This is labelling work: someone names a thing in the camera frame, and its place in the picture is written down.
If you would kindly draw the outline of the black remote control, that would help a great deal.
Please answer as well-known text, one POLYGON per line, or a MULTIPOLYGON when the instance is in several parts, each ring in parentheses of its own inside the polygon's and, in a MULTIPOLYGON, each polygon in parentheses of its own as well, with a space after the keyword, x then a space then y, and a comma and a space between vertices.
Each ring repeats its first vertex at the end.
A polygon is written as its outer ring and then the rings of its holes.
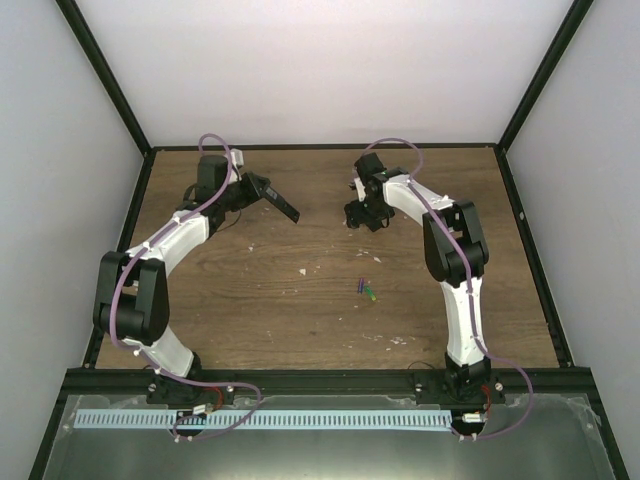
POLYGON ((283 213, 292 222, 294 222, 295 224, 298 223, 300 212, 270 185, 262 188, 261 196, 265 200, 270 202, 277 210, 283 213))

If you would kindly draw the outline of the green AAA battery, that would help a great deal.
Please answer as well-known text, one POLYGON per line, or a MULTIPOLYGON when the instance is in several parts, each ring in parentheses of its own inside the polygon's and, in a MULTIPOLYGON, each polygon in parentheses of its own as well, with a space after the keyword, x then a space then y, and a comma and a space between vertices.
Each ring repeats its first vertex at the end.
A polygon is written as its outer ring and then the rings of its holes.
POLYGON ((370 298, 371 301, 373 302, 377 301, 377 296, 374 294, 373 290, 370 287, 365 286, 364 292, 367 294, 367 296, 370 298))

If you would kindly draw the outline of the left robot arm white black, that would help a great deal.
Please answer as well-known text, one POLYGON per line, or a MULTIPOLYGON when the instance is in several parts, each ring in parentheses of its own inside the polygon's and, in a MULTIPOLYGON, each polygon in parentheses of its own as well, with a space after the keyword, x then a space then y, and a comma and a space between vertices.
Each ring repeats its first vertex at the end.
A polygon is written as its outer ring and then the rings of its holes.
POLYGON ((265 178, 242 174, 243 153, 203 155, 197 180, 183 202, 151 237, 123 253, 108 252, 100 262, 93 320, 122 350, 147 360, 181 403, 196 402, 204 390, 201 361, 169 326, 168 277, 192 250, 212 238, 231 212, 263 198, 265 178))

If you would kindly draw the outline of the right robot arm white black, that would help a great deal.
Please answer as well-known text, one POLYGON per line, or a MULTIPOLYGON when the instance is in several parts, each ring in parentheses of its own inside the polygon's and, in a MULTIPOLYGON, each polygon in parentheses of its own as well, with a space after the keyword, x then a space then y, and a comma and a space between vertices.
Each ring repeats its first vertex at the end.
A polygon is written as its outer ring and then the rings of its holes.
POLYGON ((455 402, 468 402, 491 372, 480 306, 489 250, 474 203, 439 195, 406 170, 386 168, 372 152, 355 162, 350 188, 357 198, 344 207, 349 228, 378 231, 397 211, 422 228, 426 267, 445 302, 445 393, 455 402))

